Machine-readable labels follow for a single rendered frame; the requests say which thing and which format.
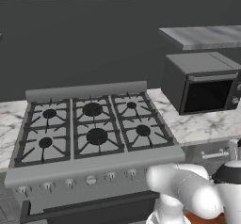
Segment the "dark grey microwave oven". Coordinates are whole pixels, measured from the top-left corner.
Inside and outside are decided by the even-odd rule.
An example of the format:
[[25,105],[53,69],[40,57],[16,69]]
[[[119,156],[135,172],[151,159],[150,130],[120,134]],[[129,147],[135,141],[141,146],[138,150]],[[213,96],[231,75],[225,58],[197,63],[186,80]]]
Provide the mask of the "dark grey microwave oven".
[[[188,80],[233,73],[233,80]],[[161,90],[180,115],[233,110],[241,100],[241,65],[218,52],[167,55]]]

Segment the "white range knob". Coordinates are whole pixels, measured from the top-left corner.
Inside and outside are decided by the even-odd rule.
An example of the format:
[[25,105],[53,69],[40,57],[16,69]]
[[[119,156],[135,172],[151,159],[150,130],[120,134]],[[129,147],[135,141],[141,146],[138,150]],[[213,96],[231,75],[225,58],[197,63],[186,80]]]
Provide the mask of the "white range knob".
[[86,179],[86,183],[88,185],[96,184],[97,183],[97,178],[94,175],[89,175]]
[[54,182],[46,182],[41,185],[41,188],[49,193],[53,191],[55,188],[55,183]]
[[29,193],[32,191],[32,188],[29,185],[20,186],[18,188],[18,192],[24,195],[26,198],[28,197]]
[[137,176],[137,170],[135,168],[130,168],[126,171],[125,175],[129,179],[133,179]]
[[65,183],[70,189],[73,189],[73,187],[76,185],[75,179],[67,179]]
[[108,172],[106,174],[106,179],[110,182],[113,183],[117,180],[118,174],[115,171]]

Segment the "grey gas range hob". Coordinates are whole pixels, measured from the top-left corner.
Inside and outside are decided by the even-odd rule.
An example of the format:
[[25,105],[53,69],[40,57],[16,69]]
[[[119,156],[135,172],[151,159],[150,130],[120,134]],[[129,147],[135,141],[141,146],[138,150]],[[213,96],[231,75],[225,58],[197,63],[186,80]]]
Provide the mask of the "grey gas range hob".
[[[144,81],[31,89],[5,187],[21,224],[144,224],[157,193],[148,167],[185,154],[147,93]],[[135,168],[137,176],[126,177]],[[110,183],[108,172],[117,180]],[[88,185],[89,175],[97,183]],[[65,181],[75,179],[70,189]],[[54,182],[51,193],[41,185]],[[26,198],[18,192],[29,185]]]

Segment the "grey metal wall shelf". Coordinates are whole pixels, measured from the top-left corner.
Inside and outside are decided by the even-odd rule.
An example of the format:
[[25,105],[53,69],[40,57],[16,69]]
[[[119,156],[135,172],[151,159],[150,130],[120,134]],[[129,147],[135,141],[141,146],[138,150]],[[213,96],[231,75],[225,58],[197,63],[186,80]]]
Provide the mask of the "grey metal wall shelf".
[[241,47],[241,25],[168,27],[158,33],[183,51]]

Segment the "grey drawer front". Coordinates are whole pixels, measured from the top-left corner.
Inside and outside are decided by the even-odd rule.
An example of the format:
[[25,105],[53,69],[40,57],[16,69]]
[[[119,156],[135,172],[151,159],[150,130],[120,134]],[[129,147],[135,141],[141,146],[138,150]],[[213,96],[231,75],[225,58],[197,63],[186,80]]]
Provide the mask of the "grey drawer front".
[[[214,159],[202,159],[201,152],[215,153],[220,149],[228,152],[228,156]],[[206,168],[209,174],[213,174],[217,169],[231,160],[241,159],[241,139],[231,139],[213,143],[205,143],[183,147],[185,152],[185,162],[187,164],[201,165]]]

